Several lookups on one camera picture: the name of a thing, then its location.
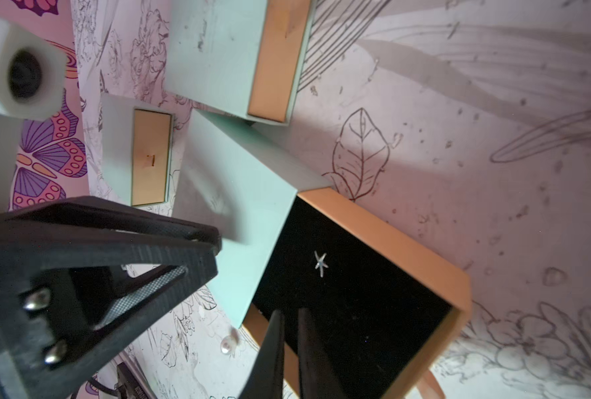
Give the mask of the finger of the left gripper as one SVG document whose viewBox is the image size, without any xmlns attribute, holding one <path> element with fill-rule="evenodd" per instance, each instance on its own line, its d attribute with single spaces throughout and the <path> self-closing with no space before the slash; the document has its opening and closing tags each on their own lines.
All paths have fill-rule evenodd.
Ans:
<svg viewBox="0 0 591 399">
<path fill-rule="evenodd" d="M 217 228 L 83 196 L 0 214 L 0 268 L 157 264 L 217 276 Z"/>
<path fill-rule="evenodd" d="M 64 398 L 211 279 L 126 264 L 0 268 L 0 398 Z"/>
</svg>

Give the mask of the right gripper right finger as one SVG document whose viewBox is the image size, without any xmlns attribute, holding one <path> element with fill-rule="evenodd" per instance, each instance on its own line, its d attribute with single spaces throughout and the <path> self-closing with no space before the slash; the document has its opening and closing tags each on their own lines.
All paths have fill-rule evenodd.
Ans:
<svg viewBox="0 0 591 399">
<path fill-rule="evenodd" d="M 327 357 L 309 309 L 298 310 L 300 397 L 347 398 Z"/>
</svg>

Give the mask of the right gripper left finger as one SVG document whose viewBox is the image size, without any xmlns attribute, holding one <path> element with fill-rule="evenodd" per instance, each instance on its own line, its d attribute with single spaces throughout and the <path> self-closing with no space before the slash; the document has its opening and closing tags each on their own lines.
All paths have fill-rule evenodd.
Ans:
<svg viewBox="0 0 591 399">
<path fill-rule="evenodd" d="M 250 310 L 242 326 L 259 345 L 257 358 L 239 398 L 282 398 L 285 361 L 285 318 L 275 310 L 267 320 Z"/>
</svg>

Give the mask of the silver star earring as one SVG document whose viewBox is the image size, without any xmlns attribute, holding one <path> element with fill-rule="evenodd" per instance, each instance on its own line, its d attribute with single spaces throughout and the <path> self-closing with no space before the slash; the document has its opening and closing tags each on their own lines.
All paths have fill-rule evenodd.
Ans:
<svg viewBox="0 0 591 399">
<path fill-rule="evenodd" d="M 314 252 L 315 256 L 315 269 L 319 271 L 320 277 L 323 278 L 325 274 L 325 270 L 329 268 L 329 265 L 325 262 L 326 253 L 318 254 L 316 251 Z"/>
</svg>

